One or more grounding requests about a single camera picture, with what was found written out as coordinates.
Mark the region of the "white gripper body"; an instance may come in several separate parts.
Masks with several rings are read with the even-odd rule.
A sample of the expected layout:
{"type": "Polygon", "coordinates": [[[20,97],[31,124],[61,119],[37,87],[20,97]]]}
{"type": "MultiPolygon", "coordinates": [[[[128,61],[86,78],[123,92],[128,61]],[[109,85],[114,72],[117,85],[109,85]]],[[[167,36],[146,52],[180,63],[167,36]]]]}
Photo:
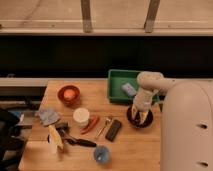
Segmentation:
{"type": "Polygon", "coordinates": [[[136,111],[145,112],[151,108],[153,97],[158,93],[158,90],[146,90],[139,88],[136,96],[133,99],[133,107],[136,111]]]}

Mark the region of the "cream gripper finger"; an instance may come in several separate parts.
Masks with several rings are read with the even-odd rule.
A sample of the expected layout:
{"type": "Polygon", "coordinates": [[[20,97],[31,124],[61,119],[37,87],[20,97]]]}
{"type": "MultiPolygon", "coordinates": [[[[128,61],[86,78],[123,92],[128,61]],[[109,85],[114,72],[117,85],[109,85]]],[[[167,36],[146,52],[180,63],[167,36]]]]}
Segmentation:
{"type": "Polygon", "coordinates": [[[143,124],[147,119],[148,111],[140,111],[139,115],[140,115],[140,124],[143,124]]]}
{"type": "Polygon", "coordinates": [[[135,119],[136,115],[138,113],[138,109],[135,107],[135,105],[133,104],[131,107],[131,114],[132,114],[132,119],[135,119]]]}

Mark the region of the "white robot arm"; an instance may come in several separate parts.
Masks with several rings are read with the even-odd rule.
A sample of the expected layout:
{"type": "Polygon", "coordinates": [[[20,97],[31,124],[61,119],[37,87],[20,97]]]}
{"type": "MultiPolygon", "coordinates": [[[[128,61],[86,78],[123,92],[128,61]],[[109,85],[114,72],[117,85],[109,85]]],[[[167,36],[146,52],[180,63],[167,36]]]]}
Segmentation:
{"type": "Polygon", "coordinates": [[[160,171],[213,171],[213,80],[166,78],[142,71],[134,113],[147,113],[163,94],[160,171]]]}

